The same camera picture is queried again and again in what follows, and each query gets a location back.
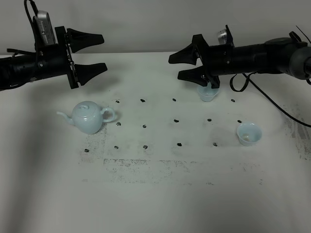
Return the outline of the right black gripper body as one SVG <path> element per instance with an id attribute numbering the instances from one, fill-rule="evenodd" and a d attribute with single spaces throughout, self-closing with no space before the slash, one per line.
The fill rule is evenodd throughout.
<path id="1" fill-rule="evenodd" d="M 192 44 L 195 47 L 197 58 L 201 60 L 202 66 L 211 76 L 210 84 L 212 88 L 220 87 L 219 75 L 224 74 L 224 68 L 230 62 L 229 52 L 234 48 L 233 37 L 227 25 L 227 43 L 224 45 L 209 46 L 202 34 L 196 34 L 192 37 Z"/>

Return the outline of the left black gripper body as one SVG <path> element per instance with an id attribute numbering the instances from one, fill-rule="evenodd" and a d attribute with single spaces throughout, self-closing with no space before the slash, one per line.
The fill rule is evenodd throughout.
<path id="1" fill-rule="evenodd" d="M 74 62 L 72 60 L 69 37 L 64 26 L 55 28 L 57 44 L 42 47 L 39 56 L 36 78 L 39 80 L 67 75 L 70 87 L 78 88 Z"/>

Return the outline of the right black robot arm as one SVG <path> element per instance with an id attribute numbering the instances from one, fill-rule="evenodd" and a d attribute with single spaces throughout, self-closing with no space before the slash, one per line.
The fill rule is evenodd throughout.
<path id="1" fill-rule="evenodd" d="M 228 27 L 218 32 L 219 44 L 209 46 L 201 34 L 191 44 L 169 56 L 170 64 L 202 65 L 178 73 L 179 80 L 208 86 L 220 86 L 219 76 L 259 73 L 287 74 L 300 80 L 311 80 L 311 48 L 295 32 L 289 37 L 271 39 L 263 44 L 235 47 Z"/>

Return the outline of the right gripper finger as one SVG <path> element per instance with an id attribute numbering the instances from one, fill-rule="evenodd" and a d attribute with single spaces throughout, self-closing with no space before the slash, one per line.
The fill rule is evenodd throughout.
<path id="1" fill-rule="evenodd" d="M 169 64 L 190 64 L 196 65 L 197 55 L 195 47 L 190 44 L 186 48 L 169 56 Z"/>
<path id="2" fill-rule="evenodd" d="M 200 86 L 207 86 L 210 82 L 211 76 L 206 71 L 204 66 L 193 69 L 182 70 L 178 73 L 177 79 L 198 84 Z"/>

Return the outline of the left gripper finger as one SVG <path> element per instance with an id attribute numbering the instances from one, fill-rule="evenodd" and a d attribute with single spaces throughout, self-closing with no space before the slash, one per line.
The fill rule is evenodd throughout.
<path id="1" fill-rule="evenodd" d="M 92 65 L 74 65 L 74 80 L 80 85 L 85 85 L 91 79 L 107 71 L 105 63 Z"/>
<path id="2" fill-rule="evenodd" d="M 76 53 L 84 48 L 104 43 L 104 38 L 101 34 L 84 33 L 68 28 L 67 35 L 68 42 L 73 53 Z"/>

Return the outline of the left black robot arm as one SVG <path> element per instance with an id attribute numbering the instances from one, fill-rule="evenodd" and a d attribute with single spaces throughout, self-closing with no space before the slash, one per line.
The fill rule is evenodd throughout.
<path id="1" fill-rule="evenodd" d="M 101 34 L 83 33 L 65 27 L 55 28 L 58 43 L 39 48 L 39 54 L 1 58 L 0 89 L 15 89 L 37 80 L 66 75 L 71 89 L 85 85 L 107 71 L 105 63 L 78 65 L 71 53 L 104 43 Z"/>

